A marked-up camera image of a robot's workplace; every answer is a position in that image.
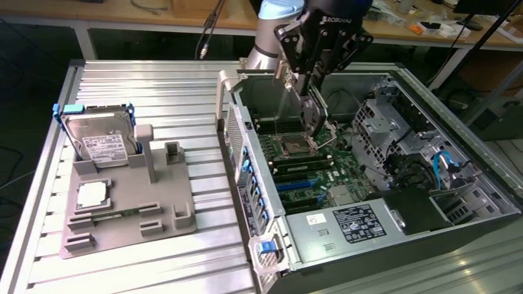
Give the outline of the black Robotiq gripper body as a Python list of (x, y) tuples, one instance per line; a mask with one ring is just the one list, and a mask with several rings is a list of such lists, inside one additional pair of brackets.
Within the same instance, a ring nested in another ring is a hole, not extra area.
[(305, 30), (317, 31), (325, 26), (359, 30), (370, 8), (370, 0), (306, 1)]

